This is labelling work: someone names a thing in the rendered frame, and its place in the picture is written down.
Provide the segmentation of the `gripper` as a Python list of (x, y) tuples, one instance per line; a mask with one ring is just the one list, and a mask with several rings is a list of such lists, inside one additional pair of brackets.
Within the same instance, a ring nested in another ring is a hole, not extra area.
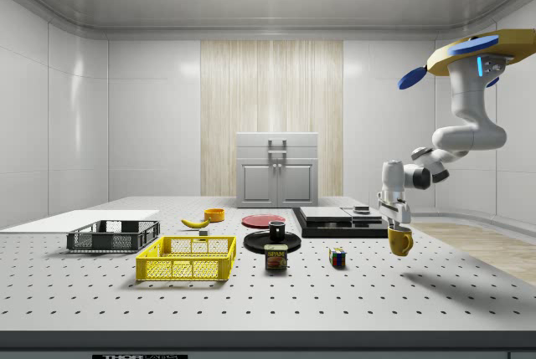
[(410, 207), (405, 201), (404, 192), (381, 191), (378, 193), (378, 209), (390, 224), (409, 224), (411, 222)]

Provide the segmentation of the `yellow mug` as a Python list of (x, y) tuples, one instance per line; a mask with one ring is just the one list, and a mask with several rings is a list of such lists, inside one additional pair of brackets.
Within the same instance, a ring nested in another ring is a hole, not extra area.
[(407, 256), (414, 244), (411, 229), (401, 226), (389, 225), (388, 239), (391, 252), (397, 256)]

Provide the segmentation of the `black stove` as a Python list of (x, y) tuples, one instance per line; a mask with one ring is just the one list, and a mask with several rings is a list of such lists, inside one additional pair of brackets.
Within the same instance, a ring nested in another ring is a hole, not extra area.
[(369, 206), (300, 207), (293, 212), (303, 238), (387, 238), (387, 224)]

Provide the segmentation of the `white cabinet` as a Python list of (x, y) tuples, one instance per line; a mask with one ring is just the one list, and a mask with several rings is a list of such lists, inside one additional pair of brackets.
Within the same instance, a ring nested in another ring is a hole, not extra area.
[(237, 206), (316, 206), (317, 137), (316, 132), (238, 132)]

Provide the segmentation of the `flat-sided can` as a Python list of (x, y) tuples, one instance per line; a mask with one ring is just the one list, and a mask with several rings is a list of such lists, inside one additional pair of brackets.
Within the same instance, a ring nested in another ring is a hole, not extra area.
[(265, 268), (268, 270), (286, 269), (288, 266), (286, 244), (266, 244)]

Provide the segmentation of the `red plate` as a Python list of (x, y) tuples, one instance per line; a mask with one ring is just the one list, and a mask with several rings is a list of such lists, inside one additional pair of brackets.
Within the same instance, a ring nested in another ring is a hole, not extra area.
[(248, 228), (269, 228), (270, 222), (285, 222), (286, 219), (275, 214), (254, 214), (242, 218), (241, 223)]

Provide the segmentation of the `black plate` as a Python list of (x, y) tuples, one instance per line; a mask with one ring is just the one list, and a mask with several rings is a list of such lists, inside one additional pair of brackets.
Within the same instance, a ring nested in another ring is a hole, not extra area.
[(302, 240), (296, 234), (288, 232), (285, 232), (285, 237), (282, 240), (273, 240), (268, 230), (249, 233), (244, 237), (244, 246), (258, 254), (265, 252), (267, 244), (285, 244), (288, 252), (291, 253), (300, 248), (301, 242)]

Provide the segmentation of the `yellow basket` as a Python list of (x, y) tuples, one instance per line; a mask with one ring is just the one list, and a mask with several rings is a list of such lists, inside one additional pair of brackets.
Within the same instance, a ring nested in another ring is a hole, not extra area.
[(235, 236), (163, 236), (136, 256), (138, 280), (227, 280)]

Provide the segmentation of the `dark grey basket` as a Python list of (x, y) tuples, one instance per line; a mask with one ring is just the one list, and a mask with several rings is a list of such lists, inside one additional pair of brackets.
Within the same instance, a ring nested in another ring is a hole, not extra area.
[(89, 252), (138, 251), (160, 234), (159, 221), (100, 220), (67, 234), (67, 249)]

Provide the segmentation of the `white board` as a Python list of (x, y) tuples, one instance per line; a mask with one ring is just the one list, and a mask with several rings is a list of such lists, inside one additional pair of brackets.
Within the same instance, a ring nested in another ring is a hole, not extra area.
[(99, 220), (143, 220), (158, 210), (74, 210), (0, 230), (0, 233), (68, 233)]

